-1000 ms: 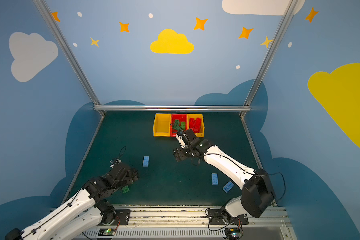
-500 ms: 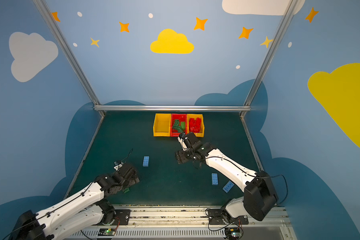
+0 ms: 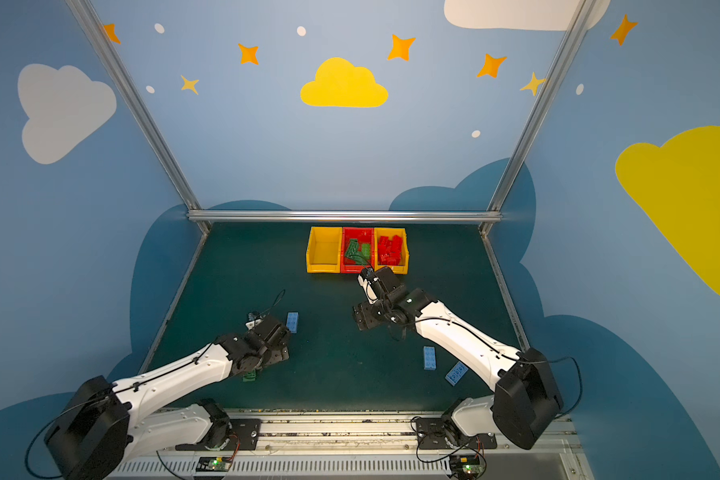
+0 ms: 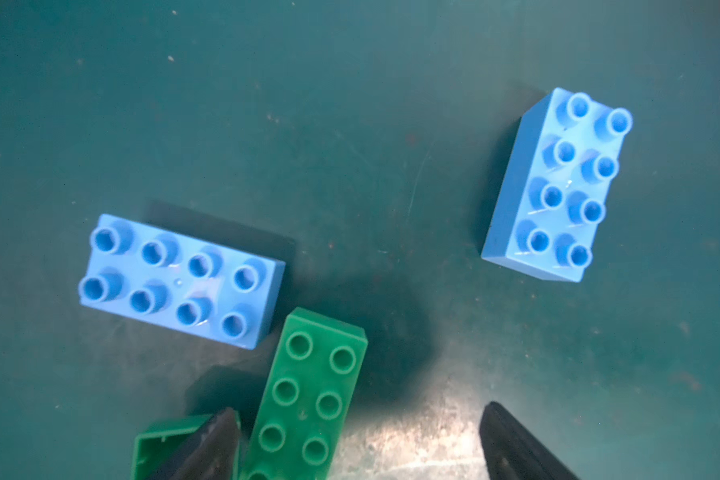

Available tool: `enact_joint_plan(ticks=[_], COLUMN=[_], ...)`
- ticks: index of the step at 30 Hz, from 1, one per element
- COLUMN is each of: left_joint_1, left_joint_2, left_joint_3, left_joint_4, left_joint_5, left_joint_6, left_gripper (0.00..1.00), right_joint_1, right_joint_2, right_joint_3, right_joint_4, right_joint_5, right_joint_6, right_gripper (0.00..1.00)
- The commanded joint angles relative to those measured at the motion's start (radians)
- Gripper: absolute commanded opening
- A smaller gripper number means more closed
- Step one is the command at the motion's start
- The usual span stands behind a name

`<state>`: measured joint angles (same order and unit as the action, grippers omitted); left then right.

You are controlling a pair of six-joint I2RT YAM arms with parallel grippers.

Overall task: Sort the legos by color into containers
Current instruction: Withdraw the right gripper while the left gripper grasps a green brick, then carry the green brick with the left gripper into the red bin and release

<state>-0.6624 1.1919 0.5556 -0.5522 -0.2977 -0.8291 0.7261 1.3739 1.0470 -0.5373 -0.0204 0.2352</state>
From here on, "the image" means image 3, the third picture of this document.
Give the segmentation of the light blue lego brick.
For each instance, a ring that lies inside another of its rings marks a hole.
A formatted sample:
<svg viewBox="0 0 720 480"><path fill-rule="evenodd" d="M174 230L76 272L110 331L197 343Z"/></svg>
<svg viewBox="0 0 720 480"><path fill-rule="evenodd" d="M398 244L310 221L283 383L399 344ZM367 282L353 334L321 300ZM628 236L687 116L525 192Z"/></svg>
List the light blue lego brick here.
<svg viewBox="0 0 720 480"><path fill-rule="evenodd" d="M299 324L299 313L298 312L288 312L286 316L286 326L288 330L291 333L296 333L298 331L298 324Z"/></svg>

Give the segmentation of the red lego brick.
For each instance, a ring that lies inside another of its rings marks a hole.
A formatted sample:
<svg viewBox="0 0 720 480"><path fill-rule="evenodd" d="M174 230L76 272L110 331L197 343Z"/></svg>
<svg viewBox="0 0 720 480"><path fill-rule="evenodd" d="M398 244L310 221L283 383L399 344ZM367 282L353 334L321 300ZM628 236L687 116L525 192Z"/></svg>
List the red lego brick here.
<svg viewBox="0 0 720 480"><path fill-rule="evenodd" d="M380 265L401 265L403 260L403 238L399 235L381 236L378 240L377 253Z"/></svg>

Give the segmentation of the green lego brick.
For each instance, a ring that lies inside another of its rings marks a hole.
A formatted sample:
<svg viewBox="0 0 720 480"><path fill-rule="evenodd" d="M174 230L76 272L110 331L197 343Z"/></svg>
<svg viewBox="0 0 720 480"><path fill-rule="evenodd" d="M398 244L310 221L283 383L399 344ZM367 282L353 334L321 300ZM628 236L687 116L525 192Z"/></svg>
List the green lego brick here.
<svg viewBox="0 0 720 480"><path fill-rule="evenodd" d="M360 266L370 266L372 260L371 244L361 243L358 238L351 238L344 250L347 263Z"/></svg>

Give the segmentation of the blue lego plate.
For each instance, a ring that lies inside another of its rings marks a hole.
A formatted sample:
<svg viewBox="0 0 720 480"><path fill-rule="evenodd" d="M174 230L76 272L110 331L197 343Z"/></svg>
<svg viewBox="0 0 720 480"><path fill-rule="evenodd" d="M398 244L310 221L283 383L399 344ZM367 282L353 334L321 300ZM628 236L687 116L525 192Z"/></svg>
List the blue lego plate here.
<svg viewBox="0 0 720 480"><path fill-rule="evenodd" d="M456 386L469 372L469 368L462 362L457 362L445 375L445 380L451 386Z"/></svg>

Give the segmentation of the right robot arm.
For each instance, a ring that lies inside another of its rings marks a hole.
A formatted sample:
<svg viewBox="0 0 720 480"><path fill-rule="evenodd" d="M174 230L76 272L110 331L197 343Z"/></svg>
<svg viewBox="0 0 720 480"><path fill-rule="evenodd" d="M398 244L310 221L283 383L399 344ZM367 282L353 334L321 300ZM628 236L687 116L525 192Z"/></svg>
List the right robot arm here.
<svg viewBox="0 0 720 480"><path fill-rule="evenodd" d="M531 449L563 413L564 401L538 350L518 350L480 331L442 301L417 288L407 289L388 267L364 268L358 283L366 300L352 308L360 330L379 325L413 329L475 373L491 390L454 403L441 416L442 431L455 446L499 431L513 445Z"/></svg>

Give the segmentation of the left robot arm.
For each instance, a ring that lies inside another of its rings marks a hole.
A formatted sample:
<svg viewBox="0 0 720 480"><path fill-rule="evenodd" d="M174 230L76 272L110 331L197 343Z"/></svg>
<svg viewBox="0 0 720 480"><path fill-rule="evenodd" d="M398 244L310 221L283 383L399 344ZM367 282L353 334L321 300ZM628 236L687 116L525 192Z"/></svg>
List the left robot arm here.
<svg viewBox="0 0 720 480"><path fill-rule="evenodd" d="M215 401L166 411L207 385L244 376L289 357L291 332L271 315L243 334L227 334L155 370L108 382L84 382L48 426L43 442L63 479L103 479L123 462L180 446L239 451L255 439L237 430Z"/></svg>

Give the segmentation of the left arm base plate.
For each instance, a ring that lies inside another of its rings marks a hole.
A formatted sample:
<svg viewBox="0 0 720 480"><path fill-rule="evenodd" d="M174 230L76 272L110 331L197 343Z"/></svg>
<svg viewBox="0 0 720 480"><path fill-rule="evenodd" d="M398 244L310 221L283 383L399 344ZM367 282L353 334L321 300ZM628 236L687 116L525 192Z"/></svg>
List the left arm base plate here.
<svg viewBox="0 0 720 480"><path fill-rule="evenodd" d="M176 451L252 451L256 449L261 430L260 419L231 419L215 422L194 444L178 444Z"/></svg>

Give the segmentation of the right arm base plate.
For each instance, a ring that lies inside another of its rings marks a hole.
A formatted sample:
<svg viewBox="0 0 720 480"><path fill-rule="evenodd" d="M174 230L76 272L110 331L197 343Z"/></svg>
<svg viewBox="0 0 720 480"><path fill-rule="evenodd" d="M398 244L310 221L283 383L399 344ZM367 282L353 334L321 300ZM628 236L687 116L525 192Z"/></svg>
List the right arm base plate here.
<svg viewBox="0 0 720 480"><path fill-rule="evenodd" d="M417 438L417 447L423 451L475 449L489 450L497 448L494 434L467 436L453 422L442 418L415 416L411 426Z"/></svg>

